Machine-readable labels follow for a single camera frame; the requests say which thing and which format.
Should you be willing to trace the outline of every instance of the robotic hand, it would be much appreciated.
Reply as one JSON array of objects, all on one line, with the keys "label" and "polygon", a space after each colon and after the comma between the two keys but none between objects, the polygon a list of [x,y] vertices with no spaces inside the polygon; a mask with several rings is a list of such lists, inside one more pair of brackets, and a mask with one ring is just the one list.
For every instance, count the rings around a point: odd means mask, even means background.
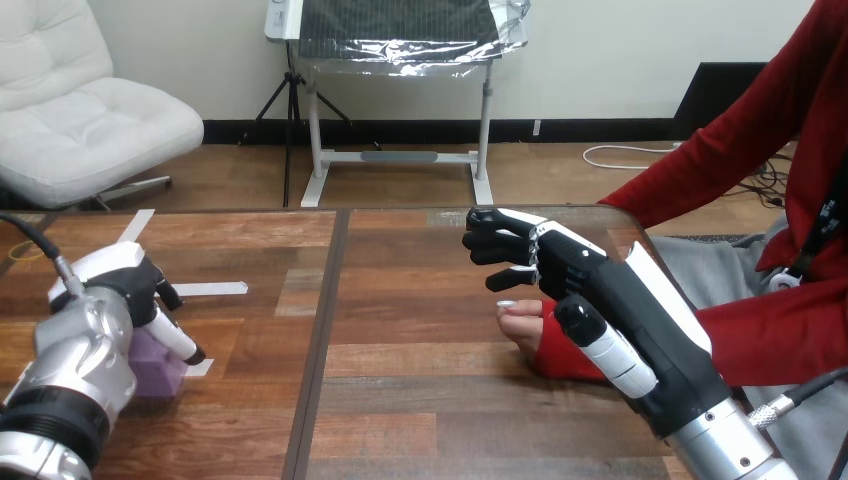
[{"label": "robotic hand", "polygon": [[183,303],[140,245],[111,245],[72,267],[58,249],[48,256],[61,278],[48,293],[52,317],[35,329],[36,359],[0,415],[2,479],[91,478],[135,393],[128,363],[134,328],[189,365],[206,356],[154,300],[158,293],[168,310]]},{"label": "robotic hand", "polygon": [[475,264],[516,266],[499,292],[538,284],[563,332],[700,480],[797,479],[738,408],[691,308],[638,243],[625,263],[546,218],[472,209],[463,244]]}]

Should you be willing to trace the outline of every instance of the purple cube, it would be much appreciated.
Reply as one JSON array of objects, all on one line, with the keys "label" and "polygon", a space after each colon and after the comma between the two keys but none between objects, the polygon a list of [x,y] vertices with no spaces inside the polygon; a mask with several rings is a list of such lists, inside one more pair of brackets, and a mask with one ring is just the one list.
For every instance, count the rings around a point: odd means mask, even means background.
[{"label": "purple cube", "polygon": [[137,397],[175,397],[188,369],[188,365],[141,328],[133,332],[129,361],[138,378]]}]

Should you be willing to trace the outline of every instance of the lanyard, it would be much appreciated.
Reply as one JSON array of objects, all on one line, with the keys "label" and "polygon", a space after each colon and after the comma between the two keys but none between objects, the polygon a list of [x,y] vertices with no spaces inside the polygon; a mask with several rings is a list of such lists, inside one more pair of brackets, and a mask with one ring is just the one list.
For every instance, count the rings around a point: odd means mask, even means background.
[{"label": "lanyard", "polygon": [[846,213],[845,195],[848,193],[846,190],[848,190],[848,152],[836,172],[836,178],[833,179],[833,185],[825,197],[824,205],[807,235],[807,241],[804,242],[804,247],[795,259],[795,263],[786,272],[787,274],[797,279],[803,277],[810,269],[816,255],[833,238],[833,234],[842,225]]}]

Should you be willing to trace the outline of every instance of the chair cushion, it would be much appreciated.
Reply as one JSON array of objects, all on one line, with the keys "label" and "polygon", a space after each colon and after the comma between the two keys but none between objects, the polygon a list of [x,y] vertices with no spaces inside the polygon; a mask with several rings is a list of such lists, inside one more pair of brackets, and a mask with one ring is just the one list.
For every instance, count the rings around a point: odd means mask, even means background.
[{"label": "chair cushion", "polygon": [[86,0],[0,0],[0,112],[111,76]]},{"label": "chair cushion", "polygon": [[152,87],[104,78],[21,110],[0,113],[0,183],[62,207],[187,153],[203,122]]}]

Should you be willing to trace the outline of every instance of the stand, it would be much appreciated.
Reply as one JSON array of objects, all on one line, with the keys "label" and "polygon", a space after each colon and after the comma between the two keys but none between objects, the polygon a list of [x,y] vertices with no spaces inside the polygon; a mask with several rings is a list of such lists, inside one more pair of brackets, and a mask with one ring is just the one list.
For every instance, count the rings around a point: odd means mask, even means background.
[{"label": "stand", "polygon": [[486,81],[483,84],[483,110],[480,115],[480,147],[478,151],[467,154],[444,154],[436,152],[335,152],[322,150],[321,129],[318,120],[318,100],[321,94],[311,81],[306,87],[309,95],[309,133],[312,139],[312,176],[300,206],[315,208],[321,200],[321,192],[327,181],[327,174],[333,163],[450,163],[468,165],[471,170],[474,197],[478,205],[492,205],[492,189],[489,185],[486,160],[489,150],[489,123],[491,120],[490,104],[494,89],[492,88],[492,63],[486,65]]},{"label": "stand", "polygon": [[[300,125],[300,121],[301,121],[300,120],[300,104],[298,102],[298,96],[297,96],[297,87],[299,85],[306,85],[306,80],[304,80],[303,76],[301,74],[297,73],[297,71],[294,68],[294,62],[292,62],[292,56],[291,56],[291,45],[290,45],[288,40],[286,40],[286,60],[288,62],[289,69],[285,73],[285,77],[283,79],[283,82],[280,84],[279,87],[277,87],[277,90],[274,92],[274,94],[268,100],[268,103],[265,104],[265,107],[262,108],[262,111],[259,112],[259,115],[256,117],[256,120],[254,121],[254,131],[258,134],[259,133],[259,127],[262,125],[262,120],[265,117],[265,114],[268,112],[268,109],[271,108],[271,105],[274,104],[274,102],[277,100],[277,97],[280,96],[280,93],[282,93],[283,89],[286,88],[286,86],[288,85],[288,87],[289,87],[289,105],[288,105],[288,119],[286,121],[286,166],[285,166],[286,171],[285,171],[285,179],[283,180],[283,182],[284,182],[284,185],[283,185],[283,208],[287,208],[289,206],[289,188],[291,186],[291,178],[290,178],[289,174],[291,173],[291,154],[292,154],[292,142],[294,141],[294,125],[295,124]],[[310,104],[312,103],[312,97],[315,97],[318,100],[321,100],[324,103],[324,105],[329,107],[330,110],[332,110],[336,115],[339,116],[339,118],[344,120],[344,122],[347,123],[348,126],[351,126],[351,127],[353,126],[353,123],[350,121],[350,119],[347,117],[347,115],[345,115],[341,110],[339,110],[335,105],[333,105],[329,100],[327,100],[327,98],[324,95],[321,95],[321,92],[314,90],[313,93],[310,94],[310,95],[311,95],[310,96]],[[315,103],[315,112],[316,112],[315,117],[316,117],[316,121],[317,121],[317,117],[318,117],[317,100],[316,100],[316,103]],[[242,139],[238,143],[238,145],[241,146],[243,143],[246,143],[248,136],[249,136],[249,132],[244,132],[244,135],[242,136]],[[315,145],[314,139],[312,140],[312,145],[313,145],[313,149],[314,149],[315,148],[314,147],[314,145]]]}]

